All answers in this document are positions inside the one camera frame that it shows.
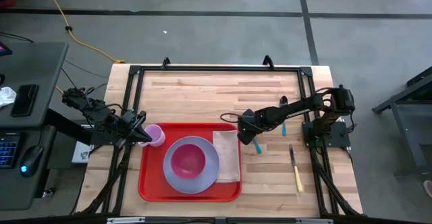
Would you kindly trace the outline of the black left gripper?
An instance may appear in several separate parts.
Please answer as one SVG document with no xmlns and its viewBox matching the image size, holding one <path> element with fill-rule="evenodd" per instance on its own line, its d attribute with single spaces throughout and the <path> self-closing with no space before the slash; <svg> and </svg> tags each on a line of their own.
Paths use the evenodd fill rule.
<svg viewBox="0 0 432 224">
<path fill-rule="evenodd" d="M 131 142 L 151 142 L 153 139 L 142 128 L 146 120 L 146 112 L 136 114 L 133 110 L 127 110 L 121 115 L 114 115 L 114 140 L 129 139 Z"/>
</svg>

